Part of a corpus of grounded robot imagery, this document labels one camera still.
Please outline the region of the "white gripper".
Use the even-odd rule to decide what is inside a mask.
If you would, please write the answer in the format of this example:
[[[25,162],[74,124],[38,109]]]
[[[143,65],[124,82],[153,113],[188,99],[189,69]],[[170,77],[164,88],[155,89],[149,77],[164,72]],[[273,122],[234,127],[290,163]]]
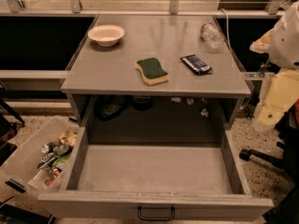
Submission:
[[[254,41],[249,49],[268,53],[269,61],[281,69],[266,76],[261,87],[259,103],[254,111],[255,130],[270,130],[299,99],[299,2],[293,3],[275,24]]]

